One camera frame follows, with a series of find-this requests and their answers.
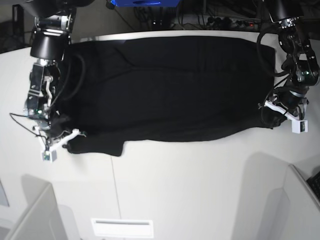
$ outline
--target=wire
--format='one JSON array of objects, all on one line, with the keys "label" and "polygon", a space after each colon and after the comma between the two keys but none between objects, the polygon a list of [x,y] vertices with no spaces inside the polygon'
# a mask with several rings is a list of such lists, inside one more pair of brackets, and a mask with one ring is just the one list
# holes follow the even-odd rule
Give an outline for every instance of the wire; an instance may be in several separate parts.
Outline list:
[{"label": "wire", "polygon": [[56,139],[58,139],[58,138],[61,138],[62,135],[65,134],[65,133],[71,134],[71,132],[69,132],[69,131],[67,131],[67,130],[63,130],[63,132],[62,132],[59,136],[56,136],[54,139],[56,140]]},{"label": "wire", "polygon": [[47,138],[45,136],[41,135],[40,130],[39,130],[39,137],[41,137],[43,145],[45,145],[47,147],[48,146],[47,143],[46,143],[47,142]]},{"label": "wire", "polygon": [[206,29],[205,18],[204,18],[203,12],[201,12],[201,16],[202,16],[202,22],[203,22],[203,29]]},{"label": "wire", "polygon": [[280,85],[282,84],[283,82],[287,81],[289,78],[291,77],[291,74],[289,74],[288,76],[286,76],[284,79],[282,79],[281,81],[279,81],[277,84],[275,84],[272,89],[269,91],[269,93],[266,95],[263,103],[262,103],[262,106],[261,106],[261,121],[264,125],[271,125],[271,123],[266,123],[265,119],[264,119],[264,109],[265,109],[265,104],[266,104],[266,101],[268,100],[269,96],[274,92],[274,90]]},{"label": "wire", "polygon": [[305,117],[303,116],[303,113],[301,111],[301,107],[298,105],[297,108],[298,108],[298,111],[299,111],[299,120],[304,119]]},{"label": "wire", "polygon": [[255,0],[252,0],[252,3],[255,6],[255,8],[258,9],[257,4],[255,3]]},{"label": "wire", "polygon": [[172,26],[169,28],[169,30],[173,30],[175,26],[176,26],[176,24],[173,22]]},{"label": "wire", "polygon": [[79,82],[78,84],[76,85],[76,87],[74,88],[74,90],[72,91],[72,93],[67,96],[67,97],[64,97],[63,100],[64,101],[67,101],[71,98],[73,98],[77,92],[79,92],[79,89],[81,88],[82,84],[84,83],[85,81],[85,78],[86,78],[86,72],[87,72],[87,68],[86,68],[86,61],[85,59],[78,53],[74,54],[73,55],[74,57],[77,57],[80,62],[81,62],[81,65],[82,65],[82,69],[81,69],[81,75],[80,75],[80,79],[79,79]]},{"label": "wire", "polygon": [[176,7],[176,18],[178,19],[178,24],[179,24],[179,26],[180,26],[183,30],[186,30],[186,29],[184,28],[184,26],[183,26],[183,25],[181,24],[181,22],[180,22],[179,13],[180,13],[181,5],[182,5],[182,3],[180,2],[180,3],[178,4],[178,6]]},{"label": "wire", "polygon": [[213,17],[213,18],[214,18],[214,17],[216,16],[216,14],[215,14],[214,12],[212,12],[209,7],[207,7],[206,10],[207,10],[208,14],[210,15],[210,17]]},{"label": "wire", "polygon": [[29,38],[29,45],[32,46],[34,39],[35,39],[35,32],[36,32],[36,27],[34,26],[31,34],[30,34],[30,38]]},{"label": "wire", "polygon": [[192,23],[190,23],[190,22],[186,22],[184,25],[187,25],[187,24],[193,26],[194,28],[196,28],[196,29],[198,29],[198,30],[203,30],[202,28],[197,27],[196,25],[194,25],[194,24],[192,24]]},{"label": "wire", "polygon": [[246,20],[257,20],[257,21],[261,21],[260,18],[255,18],[255,17],[245,17],[245,16],[240,16],[240,15],[235,15],[235,14],[230,14],[230,13],[221,13],[221,15],[223,15],[224,17],[234,17],[234,18],[238,18],[238,19],[246,19]]},{"label": "wire", "polygon": [[134,13],[135,18],[140,23],[140,29],[142,29],[142,24],[145,24],[149,31],[152,29],[152,27],[149,26],[150,16],[146,13],[146,10],[144,7],[142,7],[142,6],[136,7],[135,6],[133,8],[133,13]]},{"label": "wire", "polygon": [[20,122],[18,122],[13,116],[16,117],[21,117],[21,118],[28,118],[28,116],[24,116],[24,115],[19,115],[19,114],[15,114],[10,112],[9,113],[10,117],[12,118],[13,121],[15,121],[16,124],[18,124],[19,126],[21,126],[22,128],[24,128],[25,130],[27,130],[29,133],[33,134],[36,137],[41,137],[41,138],[45,138],[45,136],[42,136],[41,134],[36,134],[33,131],[31,131],[30,129],[28,129],[27,127],[25,127],[24,125],[22,125]]},{"label": "wire", "polygon": [[261,66],[262,66],[262,69],[271,77],[283,77],[285,75],[288,74],[287,71],[282,71],[282,72],[275,72],[274,70],[271,70],[264,58],[263,58],[263,55],[262,55],[262,49],[261,49],[261,40],[262,38],[267,34],[269,33],[272,29],[274,29],[274,25],[271,25],[270,27],[267,27],[266,29],[264,29],[262,32],[260,32],[257,40],[256,40],[256,51],[257,51],[257,54],[258,54],[258,59],[261,63]]},{"label": "wire", "polygon": [[66,73],[66,77],[65,77],[63,86],[62,86],[61,90],[58,92],[58,94],[56,95],[56,97],[54,98],[54,100],[52,101],[50,107],[48,107],[46,110],[44,110],[44,112],[48,112],[49,110],[51,110],[53,108],[53,106],[56,103],[57,99],[59,98],[61,93],[64,91],[64,89],[65,89],[65,87],[68,84],[69,79],[70,79],[71,65],[72,65],[72,61],[69,60],[68,70],[67,70],[67,73]]},{"label": "wire", "polygon": [[117,9],[114,9],[114,11],[119,15],[119,17],[127,24],[127,26],[134,32],[136,32],[136,30],[127,22],[127,20],[125,20],[125,18],[120,14],[120,12],[118,12]]},{"label": "wire", "polygon": [[201,23],[200,23],[200,16],[199,16],[198,14],[197,14],[197,17],[198,17],[198,25],[199,25],[199,26],[202,26]]},{"label": "wire", "polygon": [[182,8],[181,25],[182,26],[184,25],[184,14],[185,14],[185,12],[184,12],[184,3],[185,3],[185,1],[182,0],[182,6],[181,6],[181,8]]}]

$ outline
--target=blue object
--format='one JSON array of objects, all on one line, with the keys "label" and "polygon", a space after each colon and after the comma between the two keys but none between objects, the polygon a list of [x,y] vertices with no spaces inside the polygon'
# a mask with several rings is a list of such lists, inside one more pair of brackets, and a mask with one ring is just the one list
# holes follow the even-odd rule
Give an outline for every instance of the blue object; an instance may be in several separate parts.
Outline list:
[{"label": "blue object", "polygon": [[111,0],[117,7],[176,7],[180,0]]}]

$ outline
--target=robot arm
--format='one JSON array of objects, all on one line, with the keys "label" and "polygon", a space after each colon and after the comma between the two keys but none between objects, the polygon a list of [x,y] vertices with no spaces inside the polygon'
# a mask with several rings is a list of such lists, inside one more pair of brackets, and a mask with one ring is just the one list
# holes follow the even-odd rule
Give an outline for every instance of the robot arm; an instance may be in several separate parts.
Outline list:
[{"label": "robot arm", "polygon": [[261,39],[270,30],[266,29],[260,33],[257,40],[259,60],[268,74],[274,77],[289,75],[284,80],[284,86],[271,91],[262,107],[279,112],[280,118],[285,116],[291,120],[292,132],[308,132],[308,121],[305,119],[308,100],[305,96],[309,87],[319,82],[320,69],[308,33],[303,29],[301,22],[303,11],[299,3],[292,0],[265,0],[265,2],[274,23],[271,28],[277,28],[279,44],[287,53],[287,59],[282,65],[283,72],[274,73],[267,69],[260,50]]},{"label": "robot arm", "polygon": [[[25,115],[37,122],[35,130],[38,135],[44,132],[47,136],[45,142],[39,138],[43,147],[43,160],[54,161],[57,157],[55,152],[57,147],[83,134],[78,129],[61,127],[61,123],[68,118],[57,117],[59,113],[55,109],[55,102],[59,99],[65,85],[60,64],[66,58],[65,51],[71,44],[70,34],[76,18],[76,8],[89,5],[93,1],[21,0],[20,3],[35,16],[35,38],[30,54],[37,58],[37,61],[30,74]],[[282,65],[281,73],[275,73],[273,69],[270,70],[265,66],[260,44],[262,37],[268,33],[268,29],[261,32],[257,41],[259,59],[266,72],[273,77],[288,76],[283,80],[284,86],[273,89],[268,94],[262,109],[267,107],[280,113],[279,122],[284,116],[291,120],[293,132],[307,132],[308,121],[304,117],[308,100],[305,95],[310,86],[318,83],[320,70],[315,53],[311,49],[308,34],[304,32],[300,22],[303,12],[299,3],[293,0],[264,1],[274,23],[272,28],[277,28],[279,44],[287,53],[287,60]],[[303,54],[306,55],[306,59],[301,59]]]},{"label": "robot arm", "polygon": [[30,74],[30,88],[24,114],[36,121],[34,130],[40,137],[42,159],[53,162],[57,146],[66,144],[81,133],[78,129],[65,130],[62,124],[68,117],[59,116],[55,103],[66,85],[68,71],[62,71],[62,60],[71,44],[77,7],[94,0],[29,0],[21,5],[35,17],[35,33],[30,55],[37,59]]}]

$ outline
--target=table surface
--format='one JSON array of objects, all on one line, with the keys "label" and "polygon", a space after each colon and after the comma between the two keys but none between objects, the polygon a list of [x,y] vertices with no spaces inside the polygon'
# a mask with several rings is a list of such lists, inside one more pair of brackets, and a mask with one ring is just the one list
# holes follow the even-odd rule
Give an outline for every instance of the table surface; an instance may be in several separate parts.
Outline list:
[{"label": "table surface", "polygon": [[[108,35],[82,41],[175,36],[221,36],[255,42],[258,34],[232,31],[161,31]],[[279,71],[286,59],[278,37],[262,44],[276,50]],[[320,43],[312,42],[318,59]],[[309,133],[291,133],[291,123],[253,128],[207,142],[127,142],[121,157],[58,151],[42,162],[38,140],[14,123],[21,114],[35,59],[25,48],[0,55],[0,180],[10,207],[1,221],[15,222],[27,206],[25,177],[53,184],[70,239],[100,240],[91,218],[153,220],[157,240],[255,239],[270,192],[282,188],[288,164],[305,178],[320,159],[320,86],[307,95]],[[19,119],[31,127],[34,123]]]}]

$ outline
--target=black cloth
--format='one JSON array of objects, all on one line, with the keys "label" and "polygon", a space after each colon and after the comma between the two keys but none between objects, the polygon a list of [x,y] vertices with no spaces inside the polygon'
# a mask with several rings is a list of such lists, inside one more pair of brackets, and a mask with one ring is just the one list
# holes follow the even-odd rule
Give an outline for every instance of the black cloth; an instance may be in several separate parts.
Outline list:
[{"label": "black cloth", "polygon": [[[262,47],[275,66],[275,50]],[[212,36],[155,37],[74,44],[85,79],[59,111],[65,127],[87,132],[69,141],[70,153],[120,156],[125,141],[210,141],[261,122],[258,104],[274,85],[259,63],[256,44]],[[77,87],[73,58],[64,96]]]}]

